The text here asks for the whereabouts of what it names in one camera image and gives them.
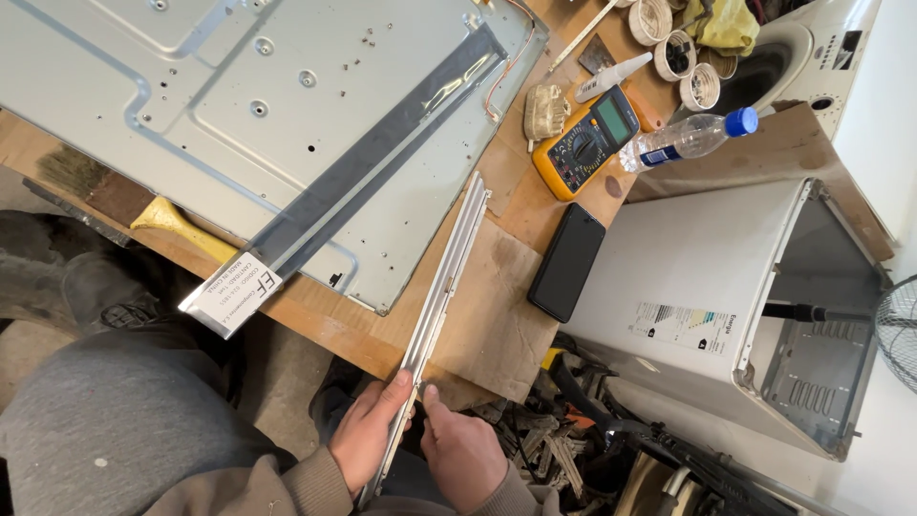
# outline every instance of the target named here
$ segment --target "round plastic lid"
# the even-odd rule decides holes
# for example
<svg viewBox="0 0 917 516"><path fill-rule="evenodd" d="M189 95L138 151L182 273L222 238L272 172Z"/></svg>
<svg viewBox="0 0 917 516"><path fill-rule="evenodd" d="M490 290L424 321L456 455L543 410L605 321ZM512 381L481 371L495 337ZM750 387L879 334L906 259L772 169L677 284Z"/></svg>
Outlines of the round plastic lid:
<svg viewBox="0 0 917 516"><path fill-rule="evenodd" d="M753 107L743 107L726 115L724 122L726 134L731 138L745 136L757 130L757 111Z"/></svg>

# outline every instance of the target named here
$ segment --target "human hand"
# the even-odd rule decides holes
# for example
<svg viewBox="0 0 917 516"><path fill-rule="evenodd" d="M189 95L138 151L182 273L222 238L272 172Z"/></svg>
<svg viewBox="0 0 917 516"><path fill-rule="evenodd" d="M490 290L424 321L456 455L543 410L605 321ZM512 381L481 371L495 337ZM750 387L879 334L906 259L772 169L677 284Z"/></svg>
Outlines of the human hand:
<svg viewBox="0 0 917 516"><path fill-rule="evenodd" d="M384 382L372 382L353 402L331 436L328 452L340 468L351 498L357 497L379 469L388 444L389 423L411 397L412 390L411 373L406 369L398 371L387 387ZM411 420L404 426L406 431L409 428Z"/></svg>
<svg viewBox="0 0 917 516"><path fill-rule="evenodd" d="M424 409L420 447L433 479L458 514L471 512L493 494L509 470L497 434L484 420L449 410L432 384L424 392Z"/></svg>

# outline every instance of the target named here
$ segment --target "glue tube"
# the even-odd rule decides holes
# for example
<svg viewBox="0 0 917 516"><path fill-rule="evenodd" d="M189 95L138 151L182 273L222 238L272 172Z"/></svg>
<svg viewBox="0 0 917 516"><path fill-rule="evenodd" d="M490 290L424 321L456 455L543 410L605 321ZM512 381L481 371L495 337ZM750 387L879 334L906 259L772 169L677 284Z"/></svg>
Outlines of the glue tube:
<svg viewBox="0 0 917 516"><path fill-rule="evenodd" d="M652 60L653 52L647 52L625 62L619 62L611 68L606 68L596 73L590 80L580 84L573 98L578 103L584 104L594 96L599 96L612 89L612 86L621 83L628 75L636 72L641 66Z"/></svg>

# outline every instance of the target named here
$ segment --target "fan grille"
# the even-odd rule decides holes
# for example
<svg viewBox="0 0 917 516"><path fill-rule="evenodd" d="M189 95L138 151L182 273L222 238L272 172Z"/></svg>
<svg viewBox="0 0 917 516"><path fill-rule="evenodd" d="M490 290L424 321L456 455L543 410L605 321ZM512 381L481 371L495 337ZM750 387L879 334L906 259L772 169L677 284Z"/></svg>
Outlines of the fan grille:
<svg viewBox="0 0 917 516"><path fill-rule="evenodd" d="M894 286L879 302L874 336L882 359L917 393L917 276Z"/></svg>

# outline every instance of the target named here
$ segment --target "digital multimeter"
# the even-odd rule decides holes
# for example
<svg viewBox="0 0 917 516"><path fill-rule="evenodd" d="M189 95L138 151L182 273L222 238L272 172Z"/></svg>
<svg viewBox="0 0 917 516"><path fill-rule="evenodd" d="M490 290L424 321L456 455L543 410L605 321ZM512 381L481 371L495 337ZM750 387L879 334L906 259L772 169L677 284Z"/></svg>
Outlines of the digital multimeter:
<svg viewBox="0 0 917 516"><path fill-rule="evenodd" d="M568 129L542 141L532 161L555 197L571 201L596 172L640 130L618 85L567 118Z"/></svg>

